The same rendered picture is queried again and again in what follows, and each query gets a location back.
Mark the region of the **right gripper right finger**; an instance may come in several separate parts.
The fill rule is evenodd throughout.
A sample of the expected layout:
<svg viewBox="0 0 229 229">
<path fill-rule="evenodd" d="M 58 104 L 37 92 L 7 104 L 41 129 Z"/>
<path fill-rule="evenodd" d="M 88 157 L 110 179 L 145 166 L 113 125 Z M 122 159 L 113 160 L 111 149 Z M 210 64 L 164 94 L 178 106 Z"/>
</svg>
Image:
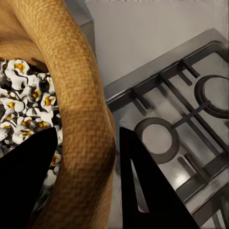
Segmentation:
<svg viewBox="0 0 229 229">
<path fill-rule="evenodd" d="M 200 229 L 137 134 L 120 127 L 123 229 Z M 131 159 L 149 213 L 138 210 Z"/>
</svg>

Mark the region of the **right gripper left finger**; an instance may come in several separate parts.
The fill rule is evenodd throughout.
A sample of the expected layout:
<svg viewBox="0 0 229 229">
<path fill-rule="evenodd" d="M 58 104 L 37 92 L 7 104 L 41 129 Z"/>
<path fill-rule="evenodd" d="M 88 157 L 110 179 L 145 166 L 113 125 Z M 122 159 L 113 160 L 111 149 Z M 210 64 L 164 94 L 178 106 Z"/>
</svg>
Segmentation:
<svg viewBox="0 0 229 229">
<path fill-rule="evenodd" d="M 0 229 L 26 229 L 57 144 L 51 127 L 0 158 Z"/>
</svg>

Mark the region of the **popcorn bag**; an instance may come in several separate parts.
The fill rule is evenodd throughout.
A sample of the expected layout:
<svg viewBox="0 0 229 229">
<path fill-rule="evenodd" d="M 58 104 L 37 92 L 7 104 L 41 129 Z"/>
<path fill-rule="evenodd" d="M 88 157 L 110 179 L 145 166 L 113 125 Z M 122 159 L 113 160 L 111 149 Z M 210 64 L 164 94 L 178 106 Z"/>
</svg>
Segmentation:
<svg viewBox="0 0 229 229">
<path fill-rule="evenodd" d="M 62 122 L 55 184 L 26 229 L 106 229 L 115 120 L 94 52 L 64 0 L 0 0 L 0 62 L 7 59 L 26 61 L 34 73 L 50 73 Z"/>
</svg>

